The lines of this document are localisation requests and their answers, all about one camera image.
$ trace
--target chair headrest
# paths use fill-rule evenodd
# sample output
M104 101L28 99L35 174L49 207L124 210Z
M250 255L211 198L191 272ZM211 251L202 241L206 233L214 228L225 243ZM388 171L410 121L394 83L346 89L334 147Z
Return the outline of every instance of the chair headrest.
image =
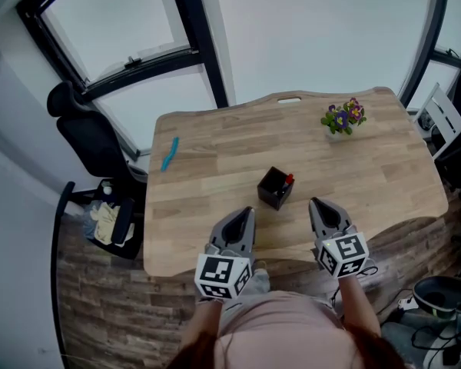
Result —
M70 81L56 85L48 95L48 112L53 118L72 116L87 111L75 100L75 91Z

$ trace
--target black and white pattern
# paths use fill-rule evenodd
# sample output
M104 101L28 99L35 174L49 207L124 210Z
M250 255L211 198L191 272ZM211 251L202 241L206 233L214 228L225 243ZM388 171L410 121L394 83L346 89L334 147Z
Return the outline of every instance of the black and white pattern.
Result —
M232 298L231 293L225 287L208 286L206 284L200 284L200 286L201 288L203 288L203 291L205 291L205 294L209 297L226 298L226 299Z
M344 260L366 253L360 243L359 237L356 235L353 237L336 239L336 242L340 255Z
M358 271L360 271L363 260L365 260L365 258L359 258L358 260L342 264L340 272L338 272L338 277L341 278L342 276L346 276L348 274L356 274Z
M217 281L225 284L229 281L231 275L232 263L231 258L208 257L203 266L200 280Z
M328 252L328 250L326 250L326 248L323 248L321 250L320 263L331 274L335 273L335 270L337 269L338 265L337 260L333 258L333 256Z
M240 292L243 290L244 286L246 285L250 277L251 277L251 271L249 267L246 266L246 268L243 269L242 273L240 274L240 277L237 279L237 281L234 284L234 288L236 289L237 295L239 295Z

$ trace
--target table top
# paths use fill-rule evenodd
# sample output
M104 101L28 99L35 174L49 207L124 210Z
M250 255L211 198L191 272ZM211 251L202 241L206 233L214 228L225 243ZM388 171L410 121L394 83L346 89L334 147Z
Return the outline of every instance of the table top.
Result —
M320 123L327 107L351 97L368 120L351 136L328 135ZM299 100L279 102L287 98ZM176 136L177 153L161 172ZM295 178L279 211L257 197L271 166ZM213 111L175 112L161 116L154 132L144 268L153 276L194 269L215 223L248 205L256 209L257 258L314 261L312 197L345 208L367 240L448 207L425 142L388 88L347 95L293 91Z

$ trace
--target white marker cube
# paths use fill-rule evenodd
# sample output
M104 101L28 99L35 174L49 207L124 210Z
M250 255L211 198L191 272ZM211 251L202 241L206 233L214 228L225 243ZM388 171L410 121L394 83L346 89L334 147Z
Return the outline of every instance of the white marker cube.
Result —
M316 240L317 260L334 278L358 274L369 257L366 239L361 232L339 238Z
M251 279L249 258L199 254L194 283L205 297L237 298Z

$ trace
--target wooden floor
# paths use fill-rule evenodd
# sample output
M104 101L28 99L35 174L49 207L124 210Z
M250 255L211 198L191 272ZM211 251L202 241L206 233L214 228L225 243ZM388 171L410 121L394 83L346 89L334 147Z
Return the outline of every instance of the wooden floor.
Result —
M459 233L461 200L450 195L444 217L408 221L370 240L379 272L363 284L375 309L420 278L454 275L461 258L450 237ZM58 300L71 367L163 367L175 355L181 329L194 309L193 274L150 278L142 253L135 261L113 257L89 244L77 221L64 217L58 242ZM266 267L274 290L329 298L337 288L316 264L273 260Z

